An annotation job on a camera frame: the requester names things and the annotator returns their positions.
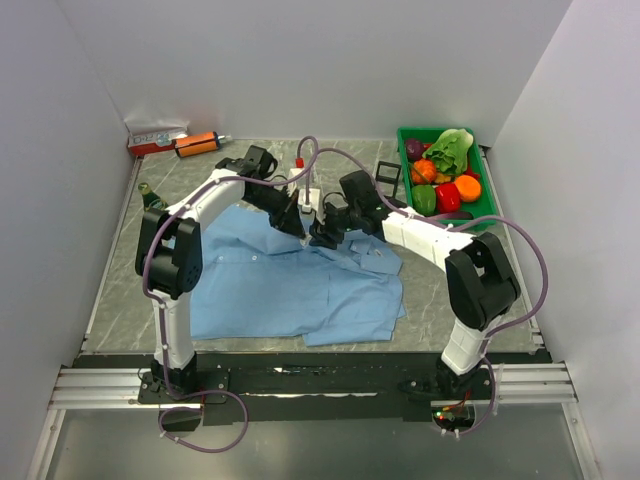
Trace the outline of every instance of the purple onion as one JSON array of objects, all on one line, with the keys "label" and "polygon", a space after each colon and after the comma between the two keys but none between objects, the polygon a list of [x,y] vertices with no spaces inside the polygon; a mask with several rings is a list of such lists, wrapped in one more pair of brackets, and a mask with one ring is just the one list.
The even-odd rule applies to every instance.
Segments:
[{"label": "purple onion", "polygon": [[426,150],[424,148],[424,144],[415,138],[408,138],[404,142],[404,148],[407,150],[407,158],[409,160],[420,160],[422,158],[422,154]]}]

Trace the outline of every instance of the blue cloth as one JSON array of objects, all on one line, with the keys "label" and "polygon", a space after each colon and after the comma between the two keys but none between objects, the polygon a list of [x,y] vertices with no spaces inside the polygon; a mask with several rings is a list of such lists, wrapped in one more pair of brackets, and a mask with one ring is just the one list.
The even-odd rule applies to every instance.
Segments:
[{"label": "blue cloth", "polygon": [[307,345],[390,340],[404,316],[402,260],[350,232],[337,250],[304,247],[264,213],[230,207],[202,235],[191,336],[303,335]]}]

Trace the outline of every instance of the gray floor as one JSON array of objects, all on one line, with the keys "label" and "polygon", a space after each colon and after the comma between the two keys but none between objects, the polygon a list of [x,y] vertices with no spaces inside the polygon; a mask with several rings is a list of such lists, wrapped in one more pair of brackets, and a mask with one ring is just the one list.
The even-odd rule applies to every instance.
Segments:
[{"label": "gray floor", "polygon": [[[138,181],[148,182],[166,201],[175,203],[200,185],[219,160],[227,156],[243,157],[251,144],[268,148],[280,160],[278,173],[287,172],[296,156],[297,141],[241,140],[225,145],[219,152],[185,160],[180,160],[173,152],[151,155],[144,160]],[[378,160],[400,162],[396,144],[391,141],[322,142],[321,146],[337,146],[347,150],[371,169]],[[355,168],[338,155],[325,154],[318,160],[316,179],[325,192],[339,189],[338,179]],[[404,197],[404,189],[401,189],[399,197]],[[155,348],[151,302],[143,296],[140,277],[136,276],[133,267],[142,213],[140,195],[134,191],[85,344],[87,352],[151,352]],[[489,231],[498,235],[508,249],[504,227],[494,225]],[[305,347],[301,337],[242,338],[197,341],[196,349],[238,352],[441,351],[448,341],[454,321],[445,277],[438,268],[421,257],[400,248],[395,251],[404,260],[400,278],[404,285],[403,301],[407,316],[398,320],[393,339],[389,342],[309,348]],[[507,315],[507,320],[522,315],[524,311],[525,305],[520,299]],[[530,352],[537,346],[533,342],[530,326],[526,323],[498,334],[489,348],[492,351]]]},{"label": "gray floor", "polygon": [[[398,419],[254,422],[234,449],[206,455],[158,438],[157,411],[68,411],[49,469],[73,479],[579,479],[560,405],[501,405],[459,442]],[[239,424],[189,441],[221,447]]]}]

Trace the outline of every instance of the table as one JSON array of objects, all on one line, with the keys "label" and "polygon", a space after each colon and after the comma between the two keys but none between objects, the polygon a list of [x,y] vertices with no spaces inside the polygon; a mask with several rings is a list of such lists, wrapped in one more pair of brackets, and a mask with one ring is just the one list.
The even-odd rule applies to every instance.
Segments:
[{"label": "table", "polygon": [[[267,148],[280,162],[276,173],[286,175],[293,166],[297,143],[294,140],[237,140],[225,145],[218,152],[186,159],[178,158],[173,152],[153,154],[137,164],[133,184],[148,182],[166,201],[175,203],[200,185],[218,161],[225,157],[244,157],[247,148],[252,144]],[[394,141],[321,142],[321,147],[327,146],[348,151],[371,170],[374,170],[379,160],[400,163],[397,144]],[[308,159],[309,156],[307,146],[305,157]],[[339,178],[356,168],[347,159],[327,153],[319,158],[315,176],[324,192],[329,192],[339,189]],[[399,188],[398,198],[406,198],[403,186]],[[143,214],[142,199],[134,189],[126,201],[126,211],[116,232],[117,243],[107,265],[88,337],[83,345],[84,353],[152,352],[155,348],[151,302],[142,294],[141,279],[134,271]],[[517,266],[505,228],[502,225],[493,225],[489,231],[501,239],[512,264]],[[402,248],[394,247],[394,250],[404,261],[400,278],[404,285],[403,302],[407,316],[398,319],[391,341],[306,347],[301,337],[228,338],[196,341],[195,348],[198,351],[222,352],[441,351],[448,341],[454,322],[445,276],[437,267],[418,255]],[[517,318],[525,311],[525,301],[520,298],[506,315],[506,320]],[[534,352],[541,346],[540,337],[536,332],[535,325],[532,327],[531,323],[526,322],[496,335],[489,350]]]}]

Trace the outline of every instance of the robotic arm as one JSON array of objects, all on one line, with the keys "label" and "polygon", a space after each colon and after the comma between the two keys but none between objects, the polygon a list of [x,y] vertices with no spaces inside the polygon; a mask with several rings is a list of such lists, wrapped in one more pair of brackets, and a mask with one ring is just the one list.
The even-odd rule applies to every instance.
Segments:
[{"label": "robotic arm", "polygon": [[[277,161],[266,150],[252,146],[243,159],[226,158],[206,183],[238,175],[264,180],[271,176]],[[162,299],[153,300],[156,319],[156,351],[152,375],[164,383],[163,349],[168,350],[169,381],[182,392],[196,387],[196,354],[190,334],[190,297],[202,273],[201,232],[228,206],[245,200],[269,214],[272,227],[305,238],[301,213],[312,210],[310,228],[312,243],[336,248],[344,233],[361,229],[365,233],[407,248],[437,265],[447,275],[451,306],[456,314],[454,329],[438,365],[438,385],[443,393],[464,388],[478,368],[483,355],[485,333],[499,323],[520,295],[520,287],[500,241],[490,233],[473,236],[452,232],[419,221],[416,212],[404,206],[406,216],[390,210],[377,195],[371,179],[364,171],[350,173],[340,179],[347,205],[335,207],[319,204],[319,191],[305,205],[303,195],[295,188],[277,190],[272,186],[250,182],[221,182],[193,205],[183,200],[168,211],[151,209],[144,214],[135,268],[142,275],[144,265],[158,229],[181,208],[186,213],[177,218],[163,235],[151,260],[149,289]],[[160,335],[160,308],[164,308],[166,343]]]}]

